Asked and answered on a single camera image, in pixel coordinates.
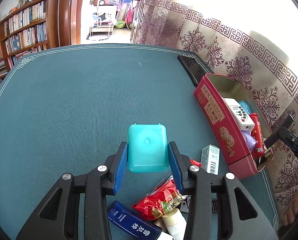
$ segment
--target teal plastic box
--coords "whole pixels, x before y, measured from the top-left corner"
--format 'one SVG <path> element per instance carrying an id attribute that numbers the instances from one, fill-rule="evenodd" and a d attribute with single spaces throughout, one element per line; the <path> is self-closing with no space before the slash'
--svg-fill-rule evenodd
<path id="1" fill-rule="evenodd" d="M 134 173 L 169 168 L 166 128 L 162 124 L 133 124 L 128 130 L 128 169 Z"/>

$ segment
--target smartphone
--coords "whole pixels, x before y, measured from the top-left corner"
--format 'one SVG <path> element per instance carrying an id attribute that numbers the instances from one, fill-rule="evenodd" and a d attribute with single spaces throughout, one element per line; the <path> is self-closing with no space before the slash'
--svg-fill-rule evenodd
<path id="1" fill-rule="evenodd" d="M 195 86 L 198 86 L 200 80 L 202 77 L 206 74 L 206 72 L 203 70 L 201 65 L 197 62 L 195 58 L 192 57 L 186 57 L 186 56 L 178 56 L 178 59 L 182 63 L 182 65 L 185 67 L 185 70 L 189 74 L 193 84 Z"/>

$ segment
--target blue lotion bottle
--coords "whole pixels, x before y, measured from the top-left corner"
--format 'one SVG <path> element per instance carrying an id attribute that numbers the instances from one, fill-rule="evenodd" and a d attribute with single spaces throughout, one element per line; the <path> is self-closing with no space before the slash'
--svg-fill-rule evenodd
<path id="1" fill-rule="evenodd" d="M 108 219 L 127 234 L 140 240 L 174 240 L 174 237 L 162 232 L 162 228 L 149 224 L 119 201 L 108 208 Z"/>

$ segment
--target white border pattern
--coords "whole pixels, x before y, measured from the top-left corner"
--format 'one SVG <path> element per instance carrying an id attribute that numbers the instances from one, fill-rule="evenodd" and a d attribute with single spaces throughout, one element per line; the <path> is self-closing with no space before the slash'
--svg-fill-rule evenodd
<path id="1" fill-rule="evenodd" d="M 59 52 L 70 51 L 70 50 L 100 49 L 100 48 L 130 48 L 130 49 L 147 49 L 147 50 L 171 52 L 171 53 L 175 53 L 175 54 L 179 54 L 179 55 L 183 55 L 183 56 L 187 56 L 187 57 L 192 57 L 192 58 L 196 59 L 198 61 L 199 65 L 205 71 L 210 72 L 208 69 L 206 69 L 203 66 L 203 64 L 201 62 L 201 59 L 198 58 L 196 56 L 196 54 L 193 53 L 193 52 L 186 53 L 185 51 L 179 52 L 179 51 L 174 51 L 174 50 L 169 50 L 169 49 L 160 49 L 160 48 L 152 48 L 152 47 L 145 47 L 145 46 L 141 46 L 141 47 L 138 47 L 138 46 L 123 46 L 123 45 L 121 45 L 121 46 L 112 46 L 112 45 L 99 46 L 98 45 L 98 46 L 86 46 L 86 47 L 80 47 L 79 46 L 79 47 L 73 47 L 73 48 L 67 48 L 67 49 L 56 49 L 54 51 L 48 51 L 48 52 L 44 52 L 44 53 L 41 53 L 41 54 L 38 54 L 38 55 L 35 55 L 35 56 L 30 55 L 29 57 L 22 58 L 21 62 L 16 67 L 14 67 L 14 69 L 12 69 L 11 74 L 8 76 L 7 80 L 3 81 L 3 85 L 0 89 L 0 96 L 1 96 L 2 92 L 4 91 L 4 89 L 6 88 L 6 85 L 8 84 L 8 82 L 10 81 L 12 76 L 15 74 L 15 72 L 18 69 L 22 68 L 24 65 L 26 65 L 28 62 L 35 60 L 37 57 L 41 57 L 41 56 L 49 55 L 49 54 L 54 54 L 54 53 L 59 53 Z M 278 213 L 277 213 L 277 210 L 276 210 L 275 205 L 274 205 L 274 199 L 273 199 L 272 194 L 270 192 L 269 183 L 268 183 L 268 179 L 266 177 L 266 174 L 263 170 L 261 171 L 261 173 L 262 173 L 262 176 L 264 178 L 264 182 L 265 182 L 265 185 L 266 185 L 266 188 L 267 188 L 268 196 L 270 198 L 270 202 L 271 202 L 274 214 L 275 214 L 275 216 L 273 218 L 273 229 L 277 232 L 278 228 L 279 228 Z"/>

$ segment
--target red wrapper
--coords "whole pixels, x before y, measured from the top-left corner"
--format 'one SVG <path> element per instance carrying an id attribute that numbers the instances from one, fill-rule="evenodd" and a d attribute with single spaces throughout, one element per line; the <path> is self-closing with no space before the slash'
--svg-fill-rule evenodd
<path id="1" fill-rule="evenodd" d="M 192 165 L 201 167 L 201 164 L 191 160 Z M 153 192 L 147 194 L 132 208 L 140 212 L 140 216 L 146 220 L 154 220 L 176 208 L 187 195 L 182 196 L 176 189 L 172 175 L 163 184 L 159 184 Z"/>
<path id="2" fill-rule="evenodd" d="M 264 141 L 262 139 L 261 127 L 256 113 L 249 114 L 252 121 L 255 123 L 255 128 L 251 131 L 251 135 L 256 139 L 256 148 L 252 151 L 251 155 L 254 159 L 264 156 Z"/>

